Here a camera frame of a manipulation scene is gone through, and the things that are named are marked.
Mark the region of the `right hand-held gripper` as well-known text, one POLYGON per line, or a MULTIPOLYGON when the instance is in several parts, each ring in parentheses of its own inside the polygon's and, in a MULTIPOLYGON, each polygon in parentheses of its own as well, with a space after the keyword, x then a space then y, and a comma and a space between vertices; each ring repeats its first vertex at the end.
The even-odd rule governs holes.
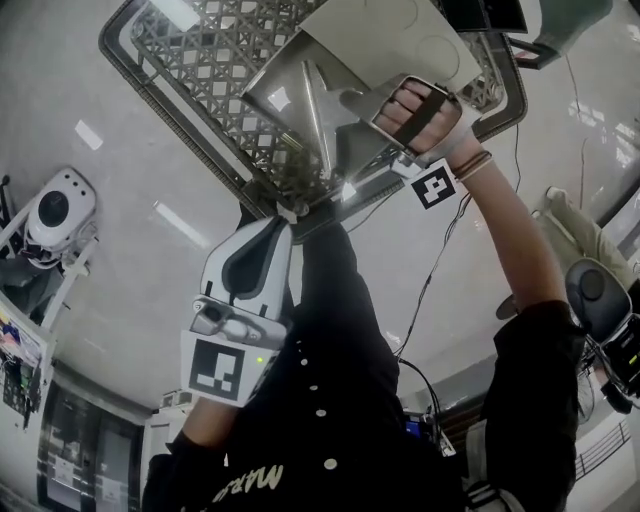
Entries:
POLYGON ((454 175, 446 157, 472 131, 476 123, 474 107, 445 87, 409 74, 400 74, 367 92, 344 89, 339 94, 339 103, 342 112, 340 125, 369 124, 399 149, 399 156, 390 170, 412 189, 424 209, 428 210, 456 194, 454 175), (420 98, 419 108, 391 133, 378 124, 378 119, 385 106, 396 101, 396 93, 405 90, 409 83, 426 89, 427 95, 420 98), (456 113, 455 123, 435 145, 417 152, 412 143, 446 105, 456 113))

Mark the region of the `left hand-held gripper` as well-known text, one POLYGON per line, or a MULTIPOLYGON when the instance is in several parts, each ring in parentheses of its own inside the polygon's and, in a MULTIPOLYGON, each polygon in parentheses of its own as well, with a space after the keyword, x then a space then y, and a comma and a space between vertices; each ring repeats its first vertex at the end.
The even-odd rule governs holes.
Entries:
POLYGON ((237 408, 253 399, 287 337, 276 321, 291 248, 290 224, 270 217, 244 225, 210 253, 193 321, 181 333, 182 390, 237 408))

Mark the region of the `person's right hand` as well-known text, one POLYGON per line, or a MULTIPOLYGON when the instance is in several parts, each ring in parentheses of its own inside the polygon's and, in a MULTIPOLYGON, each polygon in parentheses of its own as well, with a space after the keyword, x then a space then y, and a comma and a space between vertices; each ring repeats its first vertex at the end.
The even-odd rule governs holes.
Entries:
MULTIPOLYGON (((422 83, 413 80, 405 82, 384 105, 376 118, 376 124, 395 137, 432 93, 433 90, 422 83)), ((445 100, 430 120, 422 123, 420 131, 410 141, 409 147, 417 154, 431 150, 446 137, 460 116, 459 109, 445 100)))

